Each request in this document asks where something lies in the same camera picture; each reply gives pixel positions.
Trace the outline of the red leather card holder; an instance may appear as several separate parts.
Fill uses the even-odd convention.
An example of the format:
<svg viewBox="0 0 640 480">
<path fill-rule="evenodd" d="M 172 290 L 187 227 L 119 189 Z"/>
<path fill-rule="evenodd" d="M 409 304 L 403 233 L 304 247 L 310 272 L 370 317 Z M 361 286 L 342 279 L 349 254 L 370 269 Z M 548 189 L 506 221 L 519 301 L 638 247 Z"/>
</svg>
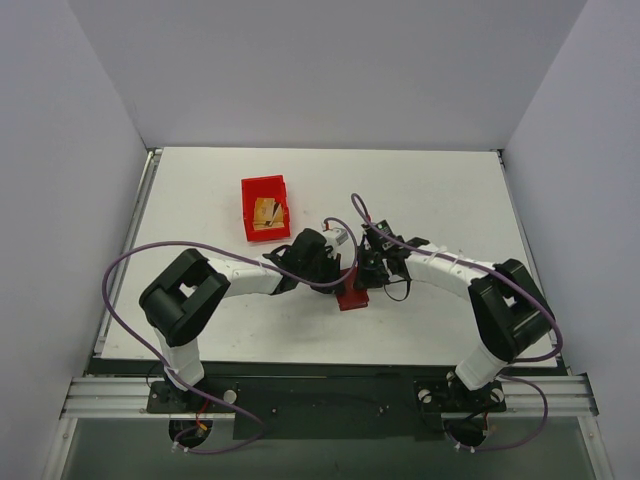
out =
<svg viewBox="0 0 640 480">
<path fill-rule="evenodd" d="M 344 280 L 342 289 L 335 293 L 341 312 L 363 309 L 368 306 L 368 292 L 367 290 L 357 290 L 355 288 L 356 278 L 357 269 L 354 269 Z"/>
</svg>

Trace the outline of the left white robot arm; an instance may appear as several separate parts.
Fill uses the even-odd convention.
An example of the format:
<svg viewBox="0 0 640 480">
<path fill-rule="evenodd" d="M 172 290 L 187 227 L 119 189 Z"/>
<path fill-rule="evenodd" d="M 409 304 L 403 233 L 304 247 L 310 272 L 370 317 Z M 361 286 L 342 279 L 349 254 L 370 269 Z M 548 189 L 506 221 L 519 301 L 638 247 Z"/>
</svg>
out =
<svg viewBox="0 0 640 480">
<path fill-rule="evenodd" d="M 344 228 L 322 233 L 306 228 L 291 245 L 258 257 L 255 264 L 208 259 L 194 248 L 180 253 L 139 297 L 168 362 L 165 377 L 172 385 L 172 402 L 186 412 L 204 403 L 197 337 L 223 299 L 283 294 L 297 287 L 298 278 L 312 282 L 321 293 L 340 291 L 338 247 L 347 239 Z"/>
</svg>

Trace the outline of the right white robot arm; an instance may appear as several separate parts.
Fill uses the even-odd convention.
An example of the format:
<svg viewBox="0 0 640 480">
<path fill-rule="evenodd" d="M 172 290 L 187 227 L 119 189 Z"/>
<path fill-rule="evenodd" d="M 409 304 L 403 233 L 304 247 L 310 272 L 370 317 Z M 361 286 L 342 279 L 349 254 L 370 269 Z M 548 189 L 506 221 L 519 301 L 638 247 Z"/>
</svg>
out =
<svg viewBox="0 0 640 480">
<path fill-rule="evenodd" d="M 486 385 L 509 365 L 522 362 L 523 352 L 554 329 L 550 307 L 520 261 L 475 261 L 418 237 L 403 240 L 386 221 L 367 221 L 362 228 L 360 268 L 374 273 L 365 282 L 368 288 L 388 285 L 389 278 L 382 276 L 386 272 L 410 285 L 438 287 L 471 304 L 479 340 L 447 383 L 453 406 L 472 407 Z"/>
</svg>

